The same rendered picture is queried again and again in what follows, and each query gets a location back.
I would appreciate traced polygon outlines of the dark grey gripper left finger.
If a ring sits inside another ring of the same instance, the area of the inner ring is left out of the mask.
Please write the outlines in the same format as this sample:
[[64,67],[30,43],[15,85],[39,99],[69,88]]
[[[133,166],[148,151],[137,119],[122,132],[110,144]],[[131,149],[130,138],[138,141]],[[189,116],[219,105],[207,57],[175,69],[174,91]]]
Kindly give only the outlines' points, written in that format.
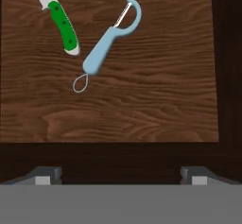
[[55,185],[62,184],[62,169],[59,166],[38,166],[23,177],[17,178],[15,184]]

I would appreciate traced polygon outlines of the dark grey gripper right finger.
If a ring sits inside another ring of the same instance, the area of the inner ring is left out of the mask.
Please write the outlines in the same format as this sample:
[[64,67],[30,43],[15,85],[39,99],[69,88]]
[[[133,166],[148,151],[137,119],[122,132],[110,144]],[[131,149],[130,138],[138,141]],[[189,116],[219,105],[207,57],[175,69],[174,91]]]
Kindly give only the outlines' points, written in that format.
[[206,167],[183,166],[181,168],[181,184],[184,185],[215,185],[229,183],[228,180],[219,177]]

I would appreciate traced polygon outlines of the dark wooden drawer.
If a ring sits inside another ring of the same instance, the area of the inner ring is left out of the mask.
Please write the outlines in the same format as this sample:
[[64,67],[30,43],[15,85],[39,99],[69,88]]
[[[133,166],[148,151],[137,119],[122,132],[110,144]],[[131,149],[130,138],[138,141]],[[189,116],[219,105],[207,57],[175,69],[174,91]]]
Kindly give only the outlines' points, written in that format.
[[0,181],[58,166],[69,184],[171,184],[187,165],[242,181],[237,0],[60,0],[83,53],[139,21],[90,78],[38,0],[1,2]]

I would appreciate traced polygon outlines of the light blue peeler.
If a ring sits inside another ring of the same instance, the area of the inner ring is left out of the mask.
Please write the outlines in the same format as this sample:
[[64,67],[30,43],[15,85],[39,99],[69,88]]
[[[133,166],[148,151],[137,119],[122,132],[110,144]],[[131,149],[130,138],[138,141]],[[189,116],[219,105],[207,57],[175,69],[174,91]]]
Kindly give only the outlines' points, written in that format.
[[[126,28],[120,28],[120,24],[130,8],[134,8],[136,11],[136,16],[132,24]],[[89,76],[94,76],[98,73],[100,67],[102,66],[104,60],[107,58],[107,55],[112,47],[113,42],[120,37],[125,37],[130,35],[140,24],[142,18],[142,9],[140,4],[136,0],[127,0],[127,5],[124,10],[118,17],[117,21],[113,26],[110,26],[99,41],[95,44],[94,48],[85,58],[82,63],[82,69],[84,73],[81,76],[78,76],[72,85],[73,91],[77,94],[84,92],[89,83]],[[78,90],[76,84],[79,79],[86,77],[85,86]]]

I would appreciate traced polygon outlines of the green-handled knife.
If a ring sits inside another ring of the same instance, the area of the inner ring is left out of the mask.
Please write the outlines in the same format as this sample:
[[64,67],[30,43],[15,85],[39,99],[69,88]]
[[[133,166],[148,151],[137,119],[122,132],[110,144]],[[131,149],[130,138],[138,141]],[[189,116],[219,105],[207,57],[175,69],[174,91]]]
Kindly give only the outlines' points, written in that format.
[[49,9],[51,19],[60,31],[63,49],[71,56],[77,56],[80,53],[78,37],[73,25],[67,16],[59,0],[39,0],[42,10]]

